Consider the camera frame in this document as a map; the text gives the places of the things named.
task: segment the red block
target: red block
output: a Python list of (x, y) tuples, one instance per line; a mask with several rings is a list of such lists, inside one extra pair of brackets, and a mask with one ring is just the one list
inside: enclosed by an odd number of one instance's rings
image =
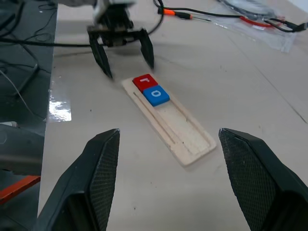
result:
[(134, 78), (133, 83), (136, 85), (136, 87), (141, 92), (143, 92), (147, 88), (154, 87), (154, 86), (158, 85), (158, 83), (155, 81), (155, 79), (153, 79), (153, 77), (149, 74)]

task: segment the wooden tray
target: wooden tray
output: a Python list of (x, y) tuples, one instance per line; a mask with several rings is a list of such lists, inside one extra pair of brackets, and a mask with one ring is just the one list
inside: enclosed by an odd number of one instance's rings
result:
[(170, 101), (153, 107), (132, 80), (122, 82), (124, 89), (183, 166), (192, 164), (216, 147), (214, 139), (166, 88), (158, 83), (168, 93)]

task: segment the black mesh surface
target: black mesh surface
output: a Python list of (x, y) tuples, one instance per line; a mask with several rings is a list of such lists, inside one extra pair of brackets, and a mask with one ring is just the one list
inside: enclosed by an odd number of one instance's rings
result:
[(276, 183), (245, 141), (226, 131), (219, 138), (234, 194), (250, 229), (260, 231), (274, 200)]
[(105, 231), (115, 191), (120, 135), (106, 142), (90, 185), (90, 199), (100, 231)]

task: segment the blue block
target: blue block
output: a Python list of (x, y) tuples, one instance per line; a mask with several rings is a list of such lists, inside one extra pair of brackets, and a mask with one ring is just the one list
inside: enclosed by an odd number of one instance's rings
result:
[(170, 97), (167, 92), (165, 92), (165, 90), (159, 85), (145, 89), (143, 91), (143, 95), (153, 107), (170, 100)]

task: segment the white table surface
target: white table surface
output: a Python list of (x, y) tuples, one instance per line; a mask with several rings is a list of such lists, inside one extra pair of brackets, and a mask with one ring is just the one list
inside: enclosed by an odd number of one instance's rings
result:
[[(211, 3), (165, 1), (204, 10)], [(292, 12), (301, 15), (298, 9)], [(139, 1), (131, 15), (145, 28), (159, 19), (152, 0)], [(56, 40), (87, 41), (85, 26), (90, 22), (91, 8), (60, 6)], [(166, 17), (151, 36), (154, 74), (218, 144), (187, 168), (120, 85), (122, 79), (150, 72), (138, 43), (107, 51), (114, 82), (89, 49), (55, 48), (52, 83), (58, 89), (52, 90), (69, 101), (72, 120), (47, 124), (39, 212), (87, 141), (120, 128), (108, 231), (249, 230), (231, 188), (218, 130), (232, 128), (262, 138), (308, 184), (307, 38), (306, 32), (300, 34), (286, 54), (211, 23)]]

